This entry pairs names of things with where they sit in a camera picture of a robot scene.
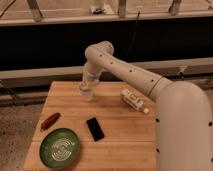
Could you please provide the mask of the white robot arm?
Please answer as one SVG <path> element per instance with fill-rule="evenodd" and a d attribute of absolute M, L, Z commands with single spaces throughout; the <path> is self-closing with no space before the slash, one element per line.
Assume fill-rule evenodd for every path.
<path fill-rule="evenodd" d="M 85 49 L 82 91 L 108 71 L 156 104 L 156 171 L 213 171 L 213 110 L 206 93 L 188 81 L 171 81 L 113 56 L 102 41 Z"/>

